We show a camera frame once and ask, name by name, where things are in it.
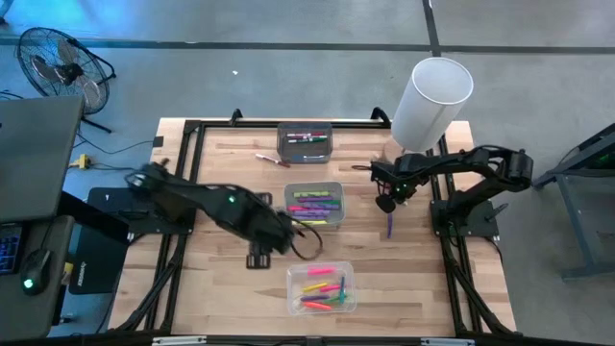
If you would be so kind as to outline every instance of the white cylinder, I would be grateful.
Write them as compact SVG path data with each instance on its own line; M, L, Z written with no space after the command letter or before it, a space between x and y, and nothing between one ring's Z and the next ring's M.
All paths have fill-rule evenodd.
M432 148L473 89L470 72L459 62L428 58L417 63L393 118L393 138L409 151Z

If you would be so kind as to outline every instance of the wooden table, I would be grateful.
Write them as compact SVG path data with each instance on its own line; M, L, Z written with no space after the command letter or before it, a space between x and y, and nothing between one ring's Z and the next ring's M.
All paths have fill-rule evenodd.
M169 158L168 167L175 167L184 123L185 119L179 118L160 120L157 136L164 136L164 143L154 149L152 161ZM386 215L374 202L375 183L370 182L369 172L351 169L353 164L368 164L379 156L389 138L386 130L334 130L334 150L328 164L287 169L255 159L255 153L277 156L275 129L207 129L199 183L233 183L254 192L268 191L273 194L274 206L283 206L283 187L289 183L338 181L344 185L346 219L339 229L322 231L325 252L318 260L347 260L353 265L358 306L352 313L290 316L286 269L304 262L289 253L274 256L270 270L247 270L247 242L220 230L199 212L184 256L173 333L453 335L441 247L431 230L431 187L419 187L407 206L395 210L393 237L387 239ZM450 152L473 147L468 122L454 122L447 139ZM192 152L188 150L186 177ZM479 180L473 173L455 174L457 188L468 188ZM446 198L446 188L441 188ZM467 243L477 290L514 330L497 252L481 238L468 238ZM124 322L150 288L159 247L158 235L147 235L130 247L110 327ZM160 307L166 303L165 296L163 292ZM464 294L460 300L470 326Z

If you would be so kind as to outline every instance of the concrete floor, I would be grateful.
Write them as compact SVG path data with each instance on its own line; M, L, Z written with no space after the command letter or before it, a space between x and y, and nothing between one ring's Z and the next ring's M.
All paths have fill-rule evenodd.
M613 46L608 0L432 0L443 44ZM420 0L133 0L103 3L18 0L0 35L49 26L76 37L179 41L428 43ZM393 114L412 66L429 53L96 49L114 64L111 99L83 126L108 150L151 139L160 117L318 116L367 118L375 106ZM615 121L613 56L445 55L473 74L475 92L459 115L476 144L524 147L534 176L569 148ZM0 89L37 92L13 47L0 47ZM109 156L80 146L107 164L138 166L144 145ZM85 198L93 186L121 186L115 172L71 172L64 189ZM518 330L527 335L612 343L615 276L565 284L559 271L580 264L572 226L554 185L504 193L499 216L504 271ZM108 296L70 296L64 312L78 321L52 335L91 333Z

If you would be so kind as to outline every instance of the purple marker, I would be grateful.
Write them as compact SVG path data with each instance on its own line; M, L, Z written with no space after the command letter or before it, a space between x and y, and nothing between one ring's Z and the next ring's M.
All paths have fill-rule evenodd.
M304 202L318 202L318 201L332 201L333 197L332 196L325 196L325 197L300 197L297 199L297 201L299 201L299 203L304 203Z
M393 236L393 214L386 215L386 237L390 239Z
M302 215L302 216L309 216L309 215L329 215L331 213L330 210L294 210L292 212L293 215Z
M303 208L310 208L310 209L339 210L339 205L330 205L330 204L326 204L326 203L311 203L311 202L307 202L307 203L303 203L302 207Z
M315 300L325 300L325 299L329 299L329 296L327 294L301 297L302 302L313 302Z
M309 216L293 216L297 220L322 220L323 216L309 215Z

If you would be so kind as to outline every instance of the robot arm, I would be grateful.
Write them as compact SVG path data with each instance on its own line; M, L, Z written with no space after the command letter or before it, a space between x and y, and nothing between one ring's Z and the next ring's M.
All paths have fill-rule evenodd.
M533 160L522 149L480 146L446 156L426 157L406 154L394 164L371 164L372 181L379 185L376 203L384 212L392 212L416 192L417 185L426 184L431 175L476 172L484 180L466 191L456 191L449 198L446 213L467 217L473 207L502 191L522 191L530 186Z
M175 177L162 164L149 163L127 176L133 192L157 206L158 218L182 224L186 214L202 210L220 228L257 244L264 255L284 254L298 233L291 218L274 211L252 191L238 185L196 185Z

